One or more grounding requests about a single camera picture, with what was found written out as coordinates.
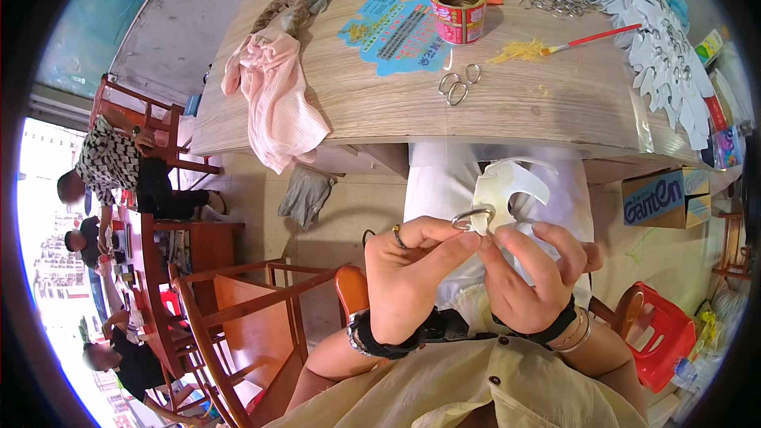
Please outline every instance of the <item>water bottle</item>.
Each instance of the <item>water bottle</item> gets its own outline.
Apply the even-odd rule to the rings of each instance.
[[[680,357],[676,365],[673,367],[671,383],[679,388],[691,391],[692,384],[695,383],[697,378],[698,372],[695,370],[695,366],[690,363],[690,360]]]

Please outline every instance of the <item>silver bangle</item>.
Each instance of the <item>silver bangle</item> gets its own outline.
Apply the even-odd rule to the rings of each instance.
[[[586,308],[583,308],[581,306],[578,306],[578,309],[581,309],[582,311],[584,311],[585,317],[587,318],[587,330],[584,333],[584,337],[581,338],[581,340],[579,340],[576,344],[572,345],[571,347],[568,347],[567,349],[562,349],[562,350],[560,350],[560,349],[553,349],[556,352],[559,352],[559,353],[573,352],[577,348],[581,347],[581,345],[584,342],[586,342],[587,339],[589,338],[589,334],[592,333],[592,318],[589,317],[589,311]]]

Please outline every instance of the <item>hand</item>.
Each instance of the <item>hand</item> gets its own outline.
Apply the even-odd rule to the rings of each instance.
[[[108,340],[113,337],[113,323],[106,321],[100,330],[103,332],[104,339]]]
[[[143,129],[141,130],[137,136],[132,138],[132,140],[135,142],[135,147],[137,147],[138,152],[145,157],[145,148],[152,149],[153,146],[156,145],[156,141],[154,139],[153,131],[149,129]]]
[[[536,222],[533,233],[558,250],[557,262],[531,238],[511,227],[500,226],[495,239],[519,260],[534,287],[526,284],[505,261],[497,245],[479,250],[486,267],[484,283],[491,312],[510,329],[522,334],[547,329],[568,304],[578,278],[603,266],[599,245],[579,243],[561,226]]]
[[[106,227],[101,226],[98,230],[98,250],[101,254],[108,254],[108,245],[106,244]]]
[[[392,232],[365,246],[370,326],[381,344],[401,344],[413,335],[431,314],[438,284],[480,243],[477,233],[431,216],[402,224],[399,237],[409,249],[402,249]]]

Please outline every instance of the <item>black t-shirt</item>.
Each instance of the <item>black t-shirt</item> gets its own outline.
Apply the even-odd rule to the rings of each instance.
[[[113,326],[111,347],[122,355],[116,374],[130,395],[144,401],[146,390],[164,385],[161,362],[147,344],[133,344],[118,326]]]
[[[100,250],[98,249],[98,218],[91,216],[82,220],[79,231],[87,242],[81,252],[79,252],[82,262],[89,268],[95,268],[98,265],[98,257],[100,256]]]

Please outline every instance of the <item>tin can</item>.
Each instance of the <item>tin can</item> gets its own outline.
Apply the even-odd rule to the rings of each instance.
[[[486,0],[431,0],[436,32],[445,42],[464,45],[483,36]]]

